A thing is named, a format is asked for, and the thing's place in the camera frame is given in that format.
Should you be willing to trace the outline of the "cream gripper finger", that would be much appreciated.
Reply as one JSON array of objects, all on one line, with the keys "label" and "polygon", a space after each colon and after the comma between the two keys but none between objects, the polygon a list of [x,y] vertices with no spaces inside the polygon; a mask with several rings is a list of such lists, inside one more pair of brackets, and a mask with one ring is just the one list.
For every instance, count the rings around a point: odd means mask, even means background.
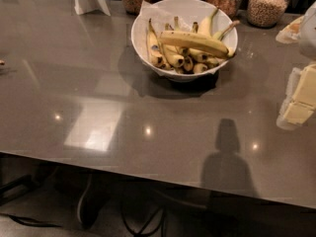
[{"label": "cream gripper finger", "polygon": [[286,96],[293,102],[316,108],[316,64],[294,67],[289,75]]},{"label": "cream gripper finger", "polygon": [[295,130],[303,126],[314,112],[315,109],[311,106],[285,99],[280,107],[276,125],[285,130]]}]

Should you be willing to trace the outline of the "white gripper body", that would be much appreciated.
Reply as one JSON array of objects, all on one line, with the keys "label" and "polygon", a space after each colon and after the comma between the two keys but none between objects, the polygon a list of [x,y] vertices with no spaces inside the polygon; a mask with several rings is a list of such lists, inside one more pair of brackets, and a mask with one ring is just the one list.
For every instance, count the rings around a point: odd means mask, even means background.
[{"label": "white gripper body", "polygon": [[316,59],[316,2],[306,11],[299,28],[300,53],[312,60]]}]

